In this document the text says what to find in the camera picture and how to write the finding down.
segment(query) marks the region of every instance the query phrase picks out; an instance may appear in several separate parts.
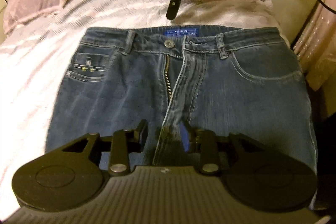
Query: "blue denim jeans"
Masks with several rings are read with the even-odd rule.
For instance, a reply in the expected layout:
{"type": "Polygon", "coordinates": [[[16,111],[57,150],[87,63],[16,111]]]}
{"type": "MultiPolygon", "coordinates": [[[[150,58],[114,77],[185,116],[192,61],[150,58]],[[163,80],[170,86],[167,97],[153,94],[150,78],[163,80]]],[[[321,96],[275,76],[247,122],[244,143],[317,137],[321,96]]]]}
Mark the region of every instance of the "blue denim jeans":
{"type": "MultiPolygon", "coordinates": [[[[199,155],[185,154],[180,141],[187,119],[219,136],[248,135],[316,172],[304,77],[278,30],[202,25],[166,36],[176,28],[89,28],[60,85],[46,152],[147,119],[144,151],[130,154],[131,166],[197,166],[199,155]]],[[[107,162],[103,155],[100,167],[107,162]]]]}

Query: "ribbed gray surface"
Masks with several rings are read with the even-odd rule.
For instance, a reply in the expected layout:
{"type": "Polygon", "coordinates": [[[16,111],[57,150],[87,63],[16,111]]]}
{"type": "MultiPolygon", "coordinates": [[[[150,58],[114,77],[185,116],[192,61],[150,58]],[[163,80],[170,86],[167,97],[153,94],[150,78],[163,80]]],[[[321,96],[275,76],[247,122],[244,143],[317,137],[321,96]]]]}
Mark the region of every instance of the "ribbed gray surface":
{"type": "Polygon", "coordinates": [[[193,167],[139,166],[110,179],[97,198],[79,208],[60,213],[21,208],[5,224],[314,224],[318,219],[308,209],[258,212],[236,201],[218,178],[193,167]]]}

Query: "zipper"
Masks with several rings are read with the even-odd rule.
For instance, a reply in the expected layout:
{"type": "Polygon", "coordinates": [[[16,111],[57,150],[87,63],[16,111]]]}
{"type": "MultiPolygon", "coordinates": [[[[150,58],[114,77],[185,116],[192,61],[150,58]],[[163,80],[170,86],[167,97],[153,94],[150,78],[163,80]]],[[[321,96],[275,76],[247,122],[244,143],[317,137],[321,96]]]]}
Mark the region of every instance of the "zipper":
{"type": "Polygon", "coordinates": [[[168,93],[168,102],[170,102],[171,96],[172,96],[171,85],[170,85],[169,76],[168,76],[169,65],[170,65],[170,56],[166,55],[164,78],[165,78],[166,88],[167,88],[167,93],[168,93]]]}

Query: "jeans button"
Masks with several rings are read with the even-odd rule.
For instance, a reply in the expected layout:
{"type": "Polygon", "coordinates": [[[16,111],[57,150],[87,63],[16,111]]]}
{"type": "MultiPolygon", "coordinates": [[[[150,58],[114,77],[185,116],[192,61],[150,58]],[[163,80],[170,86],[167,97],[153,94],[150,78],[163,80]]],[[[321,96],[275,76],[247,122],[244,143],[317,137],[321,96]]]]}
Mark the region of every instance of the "jeans button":
{"type": "Polygon", "coordinates": [[[173,48],[175,46],[175,42],[173,40],[166,40],[165,46],[166,48],[173,48]]]}

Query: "front pocket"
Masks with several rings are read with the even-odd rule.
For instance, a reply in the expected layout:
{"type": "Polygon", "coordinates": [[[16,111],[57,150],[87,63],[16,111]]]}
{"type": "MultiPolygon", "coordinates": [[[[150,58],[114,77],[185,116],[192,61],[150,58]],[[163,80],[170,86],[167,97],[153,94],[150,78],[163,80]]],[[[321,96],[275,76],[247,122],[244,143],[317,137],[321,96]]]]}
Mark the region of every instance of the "front pocket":
{"type": "Polygon", "coordinates": [[[67,76],[86,82],[100,82],[106,73],[109,59],[110,56],[106,54],[76,52],[67,76]]]}
{"type": "Polygon", "coordinates": [[[296,55],[284,42],[241,48],[232,51],[230,59],[236,71],[251,81],[302,75],[296,55]]]}

